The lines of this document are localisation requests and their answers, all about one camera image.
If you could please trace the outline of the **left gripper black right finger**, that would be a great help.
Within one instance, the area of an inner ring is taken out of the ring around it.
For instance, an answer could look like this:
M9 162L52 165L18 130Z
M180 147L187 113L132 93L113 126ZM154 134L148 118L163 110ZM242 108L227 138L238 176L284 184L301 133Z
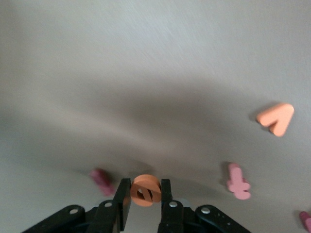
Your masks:
M184 232L184 207L181 202L174 200L169 179L161 180L161 221L158 233Z

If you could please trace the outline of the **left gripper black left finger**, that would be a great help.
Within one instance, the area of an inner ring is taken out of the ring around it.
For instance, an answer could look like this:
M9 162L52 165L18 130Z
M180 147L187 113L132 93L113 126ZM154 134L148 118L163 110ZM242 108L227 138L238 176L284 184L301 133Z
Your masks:
M102 202L96 209L87 233L120 233L124 231L129 209L131 180L122 179L111 200Z

